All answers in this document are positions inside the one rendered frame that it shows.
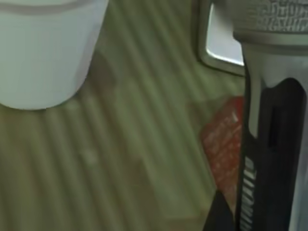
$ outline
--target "ridged wooden surface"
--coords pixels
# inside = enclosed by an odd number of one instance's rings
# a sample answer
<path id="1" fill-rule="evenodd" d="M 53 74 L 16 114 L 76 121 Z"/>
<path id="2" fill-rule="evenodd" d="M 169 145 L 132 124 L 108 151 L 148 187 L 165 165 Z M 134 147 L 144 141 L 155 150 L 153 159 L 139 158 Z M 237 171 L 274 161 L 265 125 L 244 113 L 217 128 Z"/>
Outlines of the ridged wooden surface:
<path id="1" fill-rule="evenodd" d="M 196 61 L 190 0 L 111 0 L 68 102 L 0 107 L 1 231 L 200 231 L 215 192 L 194 110 L 244 80 Z"/>

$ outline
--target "red packet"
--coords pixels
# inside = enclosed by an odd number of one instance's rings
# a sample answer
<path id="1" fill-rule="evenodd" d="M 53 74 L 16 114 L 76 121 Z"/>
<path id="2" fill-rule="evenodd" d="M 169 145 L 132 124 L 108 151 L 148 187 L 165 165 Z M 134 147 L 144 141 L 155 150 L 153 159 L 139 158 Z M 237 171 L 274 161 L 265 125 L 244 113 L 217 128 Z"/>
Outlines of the red packet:
<path id="1" fill-rule="evenodd" d="M 217 188 L 233 211 L 236 206 L 243 106 L 243 97 L 231 98 L 201 133 L 204 152 Z"/>

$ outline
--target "silver tray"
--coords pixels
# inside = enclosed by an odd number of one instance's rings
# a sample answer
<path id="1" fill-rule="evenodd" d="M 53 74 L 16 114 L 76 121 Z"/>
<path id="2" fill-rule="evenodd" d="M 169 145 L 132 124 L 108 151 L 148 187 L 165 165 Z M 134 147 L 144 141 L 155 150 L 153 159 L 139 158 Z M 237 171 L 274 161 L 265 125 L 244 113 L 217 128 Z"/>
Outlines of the silver tray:
<path id="1" fill-rule="evenodd" d="M 241 45 L 233 38 L 231 19 L 225 8 L 212 0 L 201 0 L 198 53 L 208 66 L 244 75 Z"/>

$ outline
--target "metal tray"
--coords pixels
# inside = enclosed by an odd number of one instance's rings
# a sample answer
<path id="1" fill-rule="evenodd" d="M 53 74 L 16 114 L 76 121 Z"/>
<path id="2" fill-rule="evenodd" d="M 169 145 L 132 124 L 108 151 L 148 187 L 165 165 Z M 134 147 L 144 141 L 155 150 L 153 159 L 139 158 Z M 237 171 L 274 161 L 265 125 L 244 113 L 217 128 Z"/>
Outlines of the metal tray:
<path id="1" fill-rule="evenodd" d="M 201 0 L 198 35 L 200 59 L 208 66 L 244 75 L 241 45 L 233 38 L 226 8 L 220 5 L 212 0 Z"/>

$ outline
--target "white cup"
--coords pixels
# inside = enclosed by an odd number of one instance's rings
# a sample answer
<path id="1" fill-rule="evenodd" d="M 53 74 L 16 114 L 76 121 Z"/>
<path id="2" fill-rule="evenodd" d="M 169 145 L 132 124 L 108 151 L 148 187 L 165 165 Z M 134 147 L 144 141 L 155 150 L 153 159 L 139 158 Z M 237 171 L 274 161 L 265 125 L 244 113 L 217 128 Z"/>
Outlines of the white cup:
<path id="1" fill-rule="evenodd" d="M 0 103 L 36 110 L 72 97 L 87 76 L 107 5 L 0 0 Z"/>

